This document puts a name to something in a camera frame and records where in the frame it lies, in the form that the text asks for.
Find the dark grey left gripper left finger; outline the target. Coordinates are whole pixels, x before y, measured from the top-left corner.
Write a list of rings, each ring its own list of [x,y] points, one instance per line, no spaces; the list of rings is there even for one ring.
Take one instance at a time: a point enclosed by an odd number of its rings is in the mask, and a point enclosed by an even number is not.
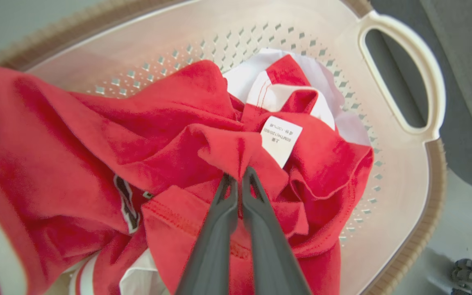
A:
[[[175,295],[229,295],[230,237],[238,220],[238,182],[224,174]]]

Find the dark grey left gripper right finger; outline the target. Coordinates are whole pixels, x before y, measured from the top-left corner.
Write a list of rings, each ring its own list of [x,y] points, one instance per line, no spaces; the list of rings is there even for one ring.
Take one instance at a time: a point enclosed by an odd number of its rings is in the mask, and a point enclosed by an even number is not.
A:
[[[251,235],[255,295],[313,295],[251,166],[242,179],[242,209]]]

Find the red and white garment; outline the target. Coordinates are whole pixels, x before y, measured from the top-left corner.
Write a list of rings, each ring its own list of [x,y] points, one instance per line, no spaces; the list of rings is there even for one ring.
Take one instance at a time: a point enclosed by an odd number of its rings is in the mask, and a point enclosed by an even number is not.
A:
[[[225,174],[254,168],[313,295],[374,160],[286,55],[245,102],[204,60],[128,99],[0,68],[0,295],[175,295]]]

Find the white perforated laundry basket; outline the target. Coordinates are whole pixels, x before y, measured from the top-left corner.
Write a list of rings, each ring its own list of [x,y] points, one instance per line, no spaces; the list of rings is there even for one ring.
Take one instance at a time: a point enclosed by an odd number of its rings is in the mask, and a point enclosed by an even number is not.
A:
[[[427,125],[402,115],[366,44],[400,44],[426,89]],[[107,0],[0,51],[0,66],[56,86],[123,98],[201,59],[226,72],[262,48],[323,64],[374,149],[365,194],[340,234],[340,295],[391,295],[431,239],[445,202],[440,66],[406,24],[368,0]]]

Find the white cloth garment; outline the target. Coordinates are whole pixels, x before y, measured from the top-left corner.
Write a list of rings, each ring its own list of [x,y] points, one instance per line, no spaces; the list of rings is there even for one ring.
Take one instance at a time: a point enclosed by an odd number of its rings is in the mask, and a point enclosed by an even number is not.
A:
[[[356,114],[343,110],[343,94],[331,72],[317,60],[265,48],[224,77],[228,92],[245,104],[269,112],[310,114],[346,141],[370,146],[363,123]]]

